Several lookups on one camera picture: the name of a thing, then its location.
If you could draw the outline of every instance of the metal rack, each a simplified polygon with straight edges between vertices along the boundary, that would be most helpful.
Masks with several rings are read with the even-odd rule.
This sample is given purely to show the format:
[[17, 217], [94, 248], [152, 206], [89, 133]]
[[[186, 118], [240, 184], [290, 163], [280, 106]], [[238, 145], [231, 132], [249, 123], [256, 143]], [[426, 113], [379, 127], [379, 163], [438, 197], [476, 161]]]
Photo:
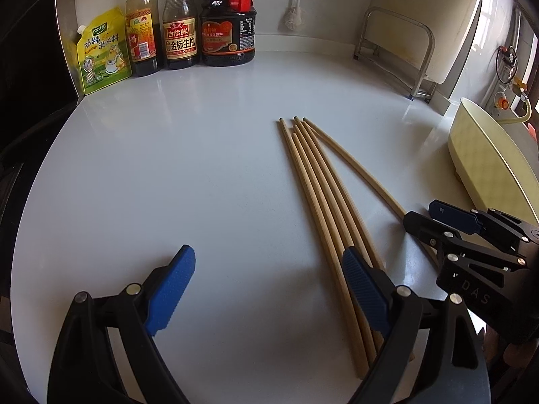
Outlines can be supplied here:
[[[427, 32], [427, 36], [429, 37], [429, 46], [427, 47], [427, 50], [425, 52], [425, 57], [424, 57], [423, 62], [421, 64], [421, 68], [419, 69], [419, 73], [418, 73], [413, 85], [409, 84], [408, 82], [406, 82], [405, 80], [403, 80], [402, 78], [397, 76], [396, 74], [392, 73], [389, 69], [381, 66], [376, 60], [368, 58], [367, 56], [364, 56], [364, 55], [362, 55], [360, 53], [363, 41], [365, 39], [365, 33], [367, 31], [367, 24], [369, 22], [369, 18], [376, 11], [385, 13], [387, 15], [394, 16], [396, 18], [400, 18], [401, 20], [404, 20], [404, 21], [408, 21], [408, 23], [414, 24], [415, 26], [419, 26], [425, 32]], [[392, 10], [387, 10], [387, 9], [382, 8], [382, 7], [373, 6], [373, 7], [369, 8], [367, 10], [367, 12], [365, 13], [365, 16], [363, 17], [363, 27], [362, 27], [362, 30], [361, 30], [361, 36], [359, 37], [359, 43], [357, 44], [356, 50], [354, 51], [354, 59], [359, 59], [359, 57], [361, 56], [362, 58], [368, 59], [369, 61], [376, 64], [378, 67], [380, 67], [384, 71], [386, 71], [386, 72], [390, 73], [391, 75], [393, 75], [395, 78], [397, 78], [402, 83], [402, 85], [404, 85], [405, 87], [410, 89], [410, 94], [408, 95], [408, 98], [410, 100], [413, 100], [414, 98], [424, 98], [426, 100], [430, 100], [432, 98], [432, 95], [434, 94], [434, 90], [436, 88], [436, 83], [433, 83], [433, 87], [429, 91], [422, 90], [420, 87], [421, 87], [421, 83], [425, 79], [427, 68], [429, 67], [429, 64], [431, 62], [432, 54], [434, 53], [434, 50], [435, 50], [435, 36], [434, 36], [434, 34], [432, 33], [432, 31], [430, 30], [430, 28], [427, 25], [425, 25], [423, 23], [420, 23], [419, 21], [414, 20], [413, 18], [409, 18], [407, 16], [401, 15], [400, 13], [394, 12]]]

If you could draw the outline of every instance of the yellow basin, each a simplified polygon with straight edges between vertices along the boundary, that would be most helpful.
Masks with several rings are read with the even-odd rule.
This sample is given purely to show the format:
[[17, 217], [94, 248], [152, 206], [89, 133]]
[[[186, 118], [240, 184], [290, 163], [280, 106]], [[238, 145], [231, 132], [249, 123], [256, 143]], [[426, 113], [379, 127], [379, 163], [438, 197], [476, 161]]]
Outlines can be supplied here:
[[522, 152], [486, 111], [463, 98], [449, 153], [476, 208], [495, 208], [539, 226], [539, 182]]

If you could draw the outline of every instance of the table surface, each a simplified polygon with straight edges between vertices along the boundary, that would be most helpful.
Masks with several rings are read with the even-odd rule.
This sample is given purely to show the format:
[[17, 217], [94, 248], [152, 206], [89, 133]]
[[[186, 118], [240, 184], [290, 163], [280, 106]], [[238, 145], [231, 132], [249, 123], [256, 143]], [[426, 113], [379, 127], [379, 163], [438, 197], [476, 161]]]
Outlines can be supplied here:
[[[447, 149], [451, 120], [352, 59], [265, 52], [241, 67], [164, 70], [98, 91], [47, 154], [14, 251], [13, 331], [39, 402], [73, 296], [117, 294], [185, 243], [195, 275], [155, 342], [191, 402], [347, 402], [359, 380], [277, 127], [294, 115], [333, 136], [406, 210], [433, 199], [471, 207]], [[330, 157], [393, 282], [445, 298], [392, 213]], [[112, 341], [142, 400], [118, 333]]]

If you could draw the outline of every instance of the yellow hose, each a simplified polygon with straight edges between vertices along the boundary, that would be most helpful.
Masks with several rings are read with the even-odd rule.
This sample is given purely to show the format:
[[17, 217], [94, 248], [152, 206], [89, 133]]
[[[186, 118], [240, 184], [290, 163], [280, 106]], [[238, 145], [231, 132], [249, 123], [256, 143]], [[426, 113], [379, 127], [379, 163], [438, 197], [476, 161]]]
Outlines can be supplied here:
[[515, 124], [515, 123], [524, 123], [527, 122], [532, 117], [532, 104], [530, 103], [528, 97], [525, 99], [526, 107], [528, 111], [524, 117], [515, 117], [515, 118], [506, 118], [505, 120], [496, 120], [499, 124]]

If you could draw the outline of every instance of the barcode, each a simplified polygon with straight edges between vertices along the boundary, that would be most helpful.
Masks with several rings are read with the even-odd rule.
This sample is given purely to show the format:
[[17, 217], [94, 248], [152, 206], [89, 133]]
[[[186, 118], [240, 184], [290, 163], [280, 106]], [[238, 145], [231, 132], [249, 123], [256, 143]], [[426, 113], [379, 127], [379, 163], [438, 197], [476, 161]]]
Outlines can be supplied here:
[[138, 52], [140, 53], [140, 57], [142, 59], [149, 58], [150, 57], [150, 49], [148, 48], [147, 42], [141, 42], [138, 45]]

